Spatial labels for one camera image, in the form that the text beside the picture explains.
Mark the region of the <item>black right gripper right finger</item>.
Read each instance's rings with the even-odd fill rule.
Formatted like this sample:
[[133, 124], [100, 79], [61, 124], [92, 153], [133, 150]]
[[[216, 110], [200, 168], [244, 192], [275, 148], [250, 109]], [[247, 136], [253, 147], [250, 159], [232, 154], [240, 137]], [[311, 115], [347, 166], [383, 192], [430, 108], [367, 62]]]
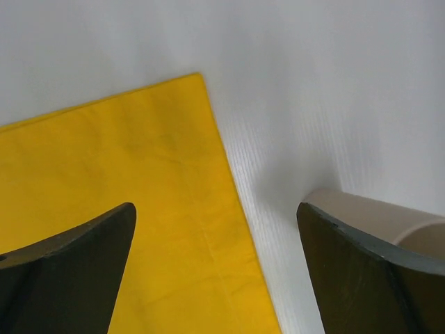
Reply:
[[390, 244], [307, 202], [298, 229], [326, 333], [443, 333], [444, 261]]

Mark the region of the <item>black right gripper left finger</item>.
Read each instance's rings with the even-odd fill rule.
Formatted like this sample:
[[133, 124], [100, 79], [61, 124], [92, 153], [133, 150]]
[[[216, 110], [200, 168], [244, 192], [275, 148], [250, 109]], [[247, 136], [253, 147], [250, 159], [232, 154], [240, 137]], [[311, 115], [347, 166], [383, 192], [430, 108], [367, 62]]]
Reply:
[[1, 332], [107, 333], [135, 226], [126, 202], [1, 255]]

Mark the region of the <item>yellow Pikachu cloth placemat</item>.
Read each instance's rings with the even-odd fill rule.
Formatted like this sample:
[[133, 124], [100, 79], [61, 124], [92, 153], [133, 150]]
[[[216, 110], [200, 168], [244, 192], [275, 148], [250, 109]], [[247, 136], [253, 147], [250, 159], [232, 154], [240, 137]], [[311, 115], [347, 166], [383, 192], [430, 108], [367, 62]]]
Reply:
[[279, 333], [202, 75], [1, 128], [1, 250], [132, 202], [112, 333]]

